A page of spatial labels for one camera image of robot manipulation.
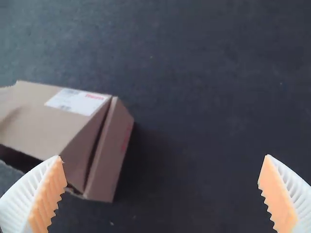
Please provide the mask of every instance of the dark gray carpet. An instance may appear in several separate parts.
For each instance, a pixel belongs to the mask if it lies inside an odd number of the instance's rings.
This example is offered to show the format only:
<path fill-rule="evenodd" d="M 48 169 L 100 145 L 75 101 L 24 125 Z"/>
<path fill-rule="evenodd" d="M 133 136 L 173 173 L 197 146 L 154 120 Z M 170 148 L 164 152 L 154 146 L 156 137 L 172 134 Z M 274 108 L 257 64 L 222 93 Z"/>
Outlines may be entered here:
<path fill-rule="evenodd" d="M 311 182 L 310 1 L 0 2 L 0 84 L 111 93 L 137 122 L 115 204 L 65 194 L 51 233 L 272 233 L 263 156 Z"/>

